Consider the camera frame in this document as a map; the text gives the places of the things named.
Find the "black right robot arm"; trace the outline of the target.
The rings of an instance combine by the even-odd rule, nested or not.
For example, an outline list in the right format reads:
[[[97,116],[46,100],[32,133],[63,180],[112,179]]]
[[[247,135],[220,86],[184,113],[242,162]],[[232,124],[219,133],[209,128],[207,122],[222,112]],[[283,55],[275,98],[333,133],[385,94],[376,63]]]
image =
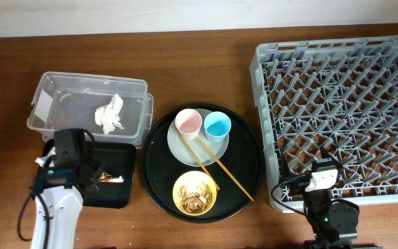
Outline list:
[[[303,197],[300,212],[311,225],[314,239],[306,240],[304,248],[354,248],[358,237],[360,209],[353,202],[330,197],[340,181],[343,165],[320,148],[321,158],[312,161],[311,170],[298,176],[291,175],[285,153],[281,152],[281,177],[277,187],[286,186],[292,194]]]

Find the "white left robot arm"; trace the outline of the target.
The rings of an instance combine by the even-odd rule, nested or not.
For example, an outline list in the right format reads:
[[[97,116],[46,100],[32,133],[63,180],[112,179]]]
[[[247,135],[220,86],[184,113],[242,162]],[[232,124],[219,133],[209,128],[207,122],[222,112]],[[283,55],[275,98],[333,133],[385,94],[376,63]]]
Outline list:
[[[36,205],[32,248],[72,248],[84,195],[106,169],[98,160],[59,164],[56,155],[35,159],[39,165],[30,188]]]

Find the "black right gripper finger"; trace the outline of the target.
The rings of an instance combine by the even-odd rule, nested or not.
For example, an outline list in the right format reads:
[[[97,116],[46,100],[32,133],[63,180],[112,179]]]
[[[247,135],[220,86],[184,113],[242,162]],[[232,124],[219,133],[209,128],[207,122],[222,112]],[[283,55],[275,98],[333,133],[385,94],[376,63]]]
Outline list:
[[[281,152],[280,170],[281,170],[281,180],[289,180],[291,178],[290,169],[288,167],[284,152]]]
[[[343,165],[332,156],[324,147],[320,148],[321,159],[319,160],[319,165],[321,167],[331,167],[335,169],[343,169]]]

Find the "food scraps pile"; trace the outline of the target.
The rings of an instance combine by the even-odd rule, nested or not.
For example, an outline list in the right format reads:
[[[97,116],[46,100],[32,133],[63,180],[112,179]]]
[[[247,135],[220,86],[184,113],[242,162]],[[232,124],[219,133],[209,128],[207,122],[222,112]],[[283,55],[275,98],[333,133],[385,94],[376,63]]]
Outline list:
[[[208,184],[203,183],[191,191],[186,185],[181,185],[178,197],[182,208],[188,213],[205,211],[212,201],[212,192]]]

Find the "white tissue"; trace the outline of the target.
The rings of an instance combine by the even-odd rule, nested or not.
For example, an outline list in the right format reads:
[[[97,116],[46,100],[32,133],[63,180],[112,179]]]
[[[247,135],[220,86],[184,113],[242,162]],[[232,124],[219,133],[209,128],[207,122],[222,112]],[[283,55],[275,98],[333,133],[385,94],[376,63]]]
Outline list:
[[[122,98],[115,94],[107,105],[100,106],[95,110],[95,124],[102,127],[105,135],[109,135],[117,128],[124,129],[119,117],[122,107]]]

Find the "yellow bowl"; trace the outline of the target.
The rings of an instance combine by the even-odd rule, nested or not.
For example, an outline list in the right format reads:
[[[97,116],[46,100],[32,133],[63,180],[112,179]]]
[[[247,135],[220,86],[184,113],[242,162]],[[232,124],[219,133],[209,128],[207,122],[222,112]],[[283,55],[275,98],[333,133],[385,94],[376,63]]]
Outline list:
[[[200,171],[181,175],[173,185],[172,197],[175,206],[187,216],[201,216],[214,206],[217,185],[210,176]]]

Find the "gold snack wrapper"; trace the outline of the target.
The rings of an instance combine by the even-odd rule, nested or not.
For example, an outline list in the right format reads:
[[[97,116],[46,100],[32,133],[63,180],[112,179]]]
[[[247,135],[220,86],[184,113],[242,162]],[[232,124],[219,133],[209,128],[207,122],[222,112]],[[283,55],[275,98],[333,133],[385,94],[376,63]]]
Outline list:
[[[102,183],[123,183],[124,179],[122,176],[112,176],[107,172],[103,172],[98,181]]]

